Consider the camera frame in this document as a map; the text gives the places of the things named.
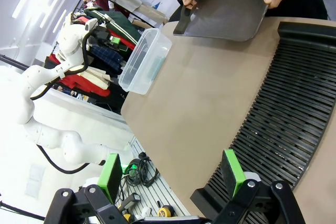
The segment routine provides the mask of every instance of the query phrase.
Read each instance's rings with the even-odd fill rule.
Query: clear plastic bin
[[[120,75],[123,90],[146,94],[171,46],[172,42],[159,29],[145,30]]]

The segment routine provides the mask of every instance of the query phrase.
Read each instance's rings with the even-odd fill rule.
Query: table
[[[265,18],[247,42],[173,36],[173,46],[146,95],[130,93],[121,114],[191,215],[202,215],[189,199],[204,187],[240,128],[276,50],[280,21],[322,24],[303,18]],[[334,223],[336,212],[336,115],[295,196],[307,223]]]

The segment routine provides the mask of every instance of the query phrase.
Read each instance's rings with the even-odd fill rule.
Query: dark gray tray
[[[193,10],[182,8],[175,35],[252,39],[267,10],[264,0],[198,0]]]

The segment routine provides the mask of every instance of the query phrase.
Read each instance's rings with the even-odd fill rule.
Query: screw
[[[255,187],[256,186],[256,183],[254,183],[253,181],[250,181],[249,183],[247,183],[247,185],[249,187]]]
[[[277,184],[275,185],[275,188],[281,190],[281,189],[282,189],[282,184],[281,184],[281,183],[277,183]]]

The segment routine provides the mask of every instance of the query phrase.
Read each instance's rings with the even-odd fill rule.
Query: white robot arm
[[[11,90],[13,96],[10,102],[15,104],[16,109],[8,115],[8,119],[24,125],[27,138],[34,143],[45,148],[61,148],[65,160],[71,164],[103,164],[111,153],[119,153],[121,162],[128,164],[133,159],[131,151],[114,150],[100,144],[84,144],[77,132],[48,127],[33,117],[35,107],[30,98],[32,94],[43,84],[62,79],[71,73],[68,72],[71,68],[83,64],[82,41],[87,40],[96,24],[97,19],[92,19],[85,26],[70,25],[62,29],[58,43],[66,60],[53,69],[31,66],[22,73]]]

